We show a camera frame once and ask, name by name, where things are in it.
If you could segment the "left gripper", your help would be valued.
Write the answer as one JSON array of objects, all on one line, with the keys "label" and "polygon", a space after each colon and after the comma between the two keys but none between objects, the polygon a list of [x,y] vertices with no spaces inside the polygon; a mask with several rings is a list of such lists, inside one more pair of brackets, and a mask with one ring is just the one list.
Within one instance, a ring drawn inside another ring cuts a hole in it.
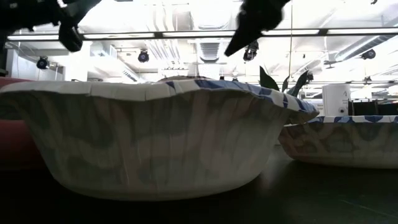
[{"label": "left gripper", "polygon": [[80,51],[83,45],[77,25],[71,19],[60,22],[58,40],[70,52]]}]

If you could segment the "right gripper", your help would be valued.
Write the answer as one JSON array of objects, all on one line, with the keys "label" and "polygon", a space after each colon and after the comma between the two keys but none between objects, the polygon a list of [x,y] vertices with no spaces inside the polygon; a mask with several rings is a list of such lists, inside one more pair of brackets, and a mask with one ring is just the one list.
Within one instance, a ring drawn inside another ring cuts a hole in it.
[{"label": "right gripper", "polygon": [[237,30],[224,54],[229,57],[273,30],[283,20],[283,9],[290,0],[244,0],[239,8]]}]

